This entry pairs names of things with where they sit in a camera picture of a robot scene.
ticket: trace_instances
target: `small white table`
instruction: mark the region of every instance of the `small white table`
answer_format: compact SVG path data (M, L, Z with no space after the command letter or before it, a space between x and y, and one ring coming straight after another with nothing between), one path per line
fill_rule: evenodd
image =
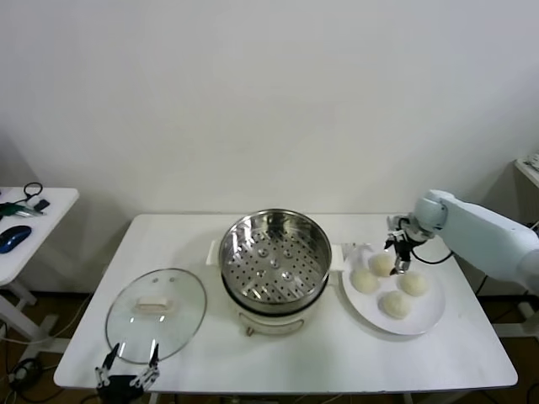
M0 203L14 202L24 197L22 188L0 188ZM57 316L49 315L37 325L25 316L21 310L25 304L35 304L35 297L16 280L24 265L32 258L37 249L51 234L56 225L71 209L78 199L76 189L44 188L41 198L47 199L51 205L44 209L43 216L23 218L19 216L5 216L0 220L0 233L12 226L26 225L32 227L32 232L26 240L21 242L14 250L0 254L0 286L6 285L20 302L14 306L4 297L0 296L0 318L15 328L29 340L47 338L47 333L54 327ZM22 359L34 357L39 351L62 353L68 340L57 338L44 344L30 345Z
M531 183L539 188L539 172L532 166L526 164L525 158L515 160L515 167L517 167L517 169L523 173L531 181Z

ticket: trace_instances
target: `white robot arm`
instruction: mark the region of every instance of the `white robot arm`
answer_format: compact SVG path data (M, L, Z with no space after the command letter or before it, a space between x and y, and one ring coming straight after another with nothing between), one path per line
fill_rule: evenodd
M539 237L531 229L444 191L430 190L407 216L389 221L397 253L394 273L409 267L410 253L435 235L471 265L499 280L539 294Z

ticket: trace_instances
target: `robotic arm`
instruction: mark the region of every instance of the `robotic arm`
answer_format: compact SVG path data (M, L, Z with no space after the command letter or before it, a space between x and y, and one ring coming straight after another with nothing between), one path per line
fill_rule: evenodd
M149 389L159 376L159 344L156 344L148 366L138 376L110 375L109 371L118 356L120 344L117 343L110 353L105 356L103 365L95 368L98 380L97 392L103 404L130 404L138 402L145 391Z
M517 282L539 294L539 237L531 229L444 191L430 190L413 213L388 220L386 248L394 246L394 274L410 265L412 249L440 236L456 254L486 275Z

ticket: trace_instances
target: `stainless steel steamer basket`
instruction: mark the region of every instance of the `stainless steel steamer basket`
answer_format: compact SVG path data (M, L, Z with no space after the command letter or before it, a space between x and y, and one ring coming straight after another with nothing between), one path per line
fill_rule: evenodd
M331 246L313 220L270 209L234 223L219 246L228 294L264 316L287 316L311 305L328 282Z

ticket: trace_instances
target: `white table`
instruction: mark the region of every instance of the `white table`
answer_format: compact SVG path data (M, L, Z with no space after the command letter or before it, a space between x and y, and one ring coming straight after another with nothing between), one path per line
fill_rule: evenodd
M0 203L14 202L24 198L22 188L0 188ZM78 199L76 189L45 188L41 198L47 199L51 205L44 209L43 216L23 218L20 216L5 216L0 220L0 233L12 226L26 225L32 227L32 232L26 240L21 242L14 250L0 254L0 286L6 285L20 302L14 306L4 297L0 296L0 318L15 328L30 340L41 340L54 326L57 316L49 315L37 325L33 323L21 310L25 304L35 304L35 297L27 291L17 280L24 265L32 258L37 249L51 234L56 225L71 209ZM65 338L57 338L46 344L31 345L24 353L23 358L33 357L39 351L63 352L67 345Z
M200 393L377 393L449 391L514 385L515 368L462 271L452 258L433 267L447 307L420 337L376 330L355 314L339 283L321 297L314 318L284 337L247 337L229 310L210 243L240 215L140 215L132 222L55 373L62 387L94 388L93 368L109 352L104 324L110 305L133 279L158 268L185 268L202 280L208 308L200 330L159 364L154 391ZM312 215L331 243L386 240L384 215ZM418 249L426 259L447 254L440 240ZM119 359L112 374L138 374Z
M539 172L532 166L526 164L526 158L515 160L515 166L531 181L531 183L539 188Z

